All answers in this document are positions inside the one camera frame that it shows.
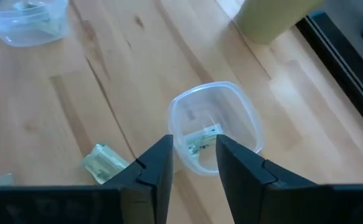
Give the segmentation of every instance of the beige cylinder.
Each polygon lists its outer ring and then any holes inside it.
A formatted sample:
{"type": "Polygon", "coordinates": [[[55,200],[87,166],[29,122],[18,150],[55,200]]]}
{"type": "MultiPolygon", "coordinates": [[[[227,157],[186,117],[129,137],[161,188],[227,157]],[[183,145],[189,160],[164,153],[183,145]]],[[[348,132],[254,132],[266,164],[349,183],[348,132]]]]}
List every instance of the beige cylinder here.
{"type": "Polygon", "coordinates": [[[245,0],[236,17],[241,32],[259,44],[268,44],[295,25],[323,0],[245,0]]]}

